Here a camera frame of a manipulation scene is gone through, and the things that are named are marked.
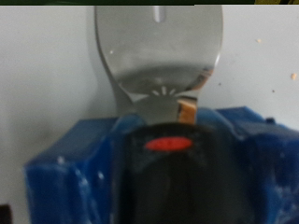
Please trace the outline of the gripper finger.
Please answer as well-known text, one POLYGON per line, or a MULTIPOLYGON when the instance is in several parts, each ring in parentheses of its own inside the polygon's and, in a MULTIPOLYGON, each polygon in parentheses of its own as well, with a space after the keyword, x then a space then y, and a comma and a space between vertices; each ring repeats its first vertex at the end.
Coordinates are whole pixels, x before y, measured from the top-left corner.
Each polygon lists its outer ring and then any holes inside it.
POLYGON ((8 204, 0 204, 0 224, 12 224, 12 213, 8 204))

